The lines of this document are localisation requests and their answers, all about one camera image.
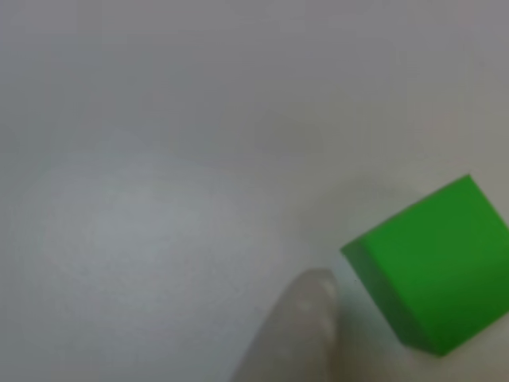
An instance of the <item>white table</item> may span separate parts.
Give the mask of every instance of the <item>white table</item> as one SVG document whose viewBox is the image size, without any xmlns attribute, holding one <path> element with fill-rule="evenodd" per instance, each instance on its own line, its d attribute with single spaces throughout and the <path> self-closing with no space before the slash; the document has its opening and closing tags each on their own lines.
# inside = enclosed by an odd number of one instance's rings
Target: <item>white table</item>
<svg viewBox="0 0 509 382">
<path fill-rule="evenodd" d="M 509 221 L 507 7 L 2 2 L 0 379 L 225 381 L 330 266 L 352 381 L 506 380 L 507 323 L 412 354 L 337 248 L 466 172 Z"/>
</svg>

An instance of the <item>white surface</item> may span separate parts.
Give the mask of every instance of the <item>white surface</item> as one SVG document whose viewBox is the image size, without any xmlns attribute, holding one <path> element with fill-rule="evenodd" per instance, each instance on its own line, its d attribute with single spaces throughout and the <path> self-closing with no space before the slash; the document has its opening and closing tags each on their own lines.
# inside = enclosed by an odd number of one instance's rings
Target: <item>white surface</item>
<svg viewBox="0 0 509 382">
<path fill-rule="evenodd" d="M 350 380 L 431 368 L 337 248 L 467 171 L 509 220 L 507 7 L 2 2 L 2 381 L 227 380 L 331 264 Z"/>
</svg>

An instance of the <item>cube face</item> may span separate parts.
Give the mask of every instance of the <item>cube face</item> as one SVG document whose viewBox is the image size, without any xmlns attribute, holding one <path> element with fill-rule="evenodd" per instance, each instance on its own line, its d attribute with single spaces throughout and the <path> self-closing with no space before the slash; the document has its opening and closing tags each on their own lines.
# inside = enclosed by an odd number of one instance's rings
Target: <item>cube face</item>
<svg viewBox="0 0 509 382">
<path fill-rule="evenodd" d="M 470 176 L 343 248 L 400 339 L 443 355 L 509 311 L 509 231 Z"/>
</svg>

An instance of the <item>green cube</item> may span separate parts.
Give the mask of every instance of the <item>green cube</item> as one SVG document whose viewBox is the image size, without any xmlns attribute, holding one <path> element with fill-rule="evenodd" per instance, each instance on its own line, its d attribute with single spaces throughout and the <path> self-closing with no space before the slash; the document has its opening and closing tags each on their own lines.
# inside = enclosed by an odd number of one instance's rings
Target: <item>green cube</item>
<svg viewBox="0 0 509 382">
<path fill-rule="evenodd" d="M 399 339 L 445 355 L 509 311 L 509 231 L 468 175 L 342 248 Z"/>
</svg>

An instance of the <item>green block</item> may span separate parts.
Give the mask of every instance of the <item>green block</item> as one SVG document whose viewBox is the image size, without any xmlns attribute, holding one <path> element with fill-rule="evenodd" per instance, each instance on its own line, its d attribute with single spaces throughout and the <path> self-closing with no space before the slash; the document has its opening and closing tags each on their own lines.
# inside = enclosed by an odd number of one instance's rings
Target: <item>green block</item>
<svg viewBox="0 0 509 382">
<path fill-rule="evenodd" d="M 445 355 L 509 311 L 509 231 L 468 175 L 342 252 L 400 340 Z"/>
</svg>

